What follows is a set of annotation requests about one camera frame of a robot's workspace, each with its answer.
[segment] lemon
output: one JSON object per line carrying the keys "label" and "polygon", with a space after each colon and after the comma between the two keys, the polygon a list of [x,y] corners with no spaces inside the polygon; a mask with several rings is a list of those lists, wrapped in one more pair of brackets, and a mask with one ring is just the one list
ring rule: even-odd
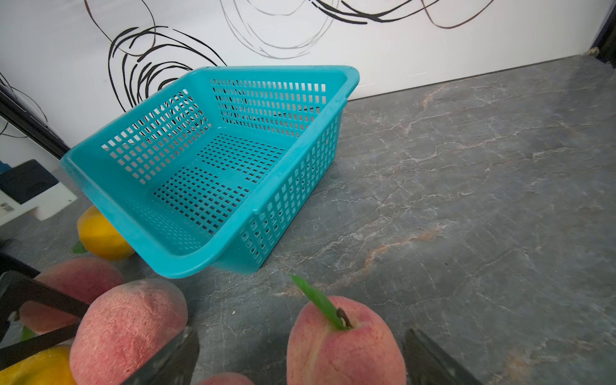
{"label": "lemon", "polygon": [[91,206],[77,221],[79,240],[92,254],[108,261],[117,261],[135,253],[99,209]]}
{"label": "lemon", "polygon": [[58,345],[0,371],[2,385],[76,385],[68,366],[70,346]]}

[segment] pink peach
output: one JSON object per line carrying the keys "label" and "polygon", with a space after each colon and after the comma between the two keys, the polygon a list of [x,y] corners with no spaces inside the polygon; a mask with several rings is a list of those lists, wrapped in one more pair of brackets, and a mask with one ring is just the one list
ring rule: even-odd
{"label": "pink peach", "polygon": [[336,329],[313,303],[304,306],[289,336],[287,384],[406,385],[404,359],[381,317],[351,299],[329,299],[352,329]]}
{"label": "pink peach", "polygon": [[[118,269],[103,259],[93,257],[61,262],[34,279],[86,304],[91,304],[101,294],[124,283]],[[34,301],[21,306],[19,317],[24,325],[39,334],[72,325],[78,320],[73,315]]]}
{"label": "pink peach", "polygon": [[139,280],[98,297],[83,317],[70,354],[79,385],[119,385],[188,320],[184,295],[167,281]]}
{"label": "pink peach", "polygon": [[238,373],[218,373],[197,385],[254,385],[254,382]]}

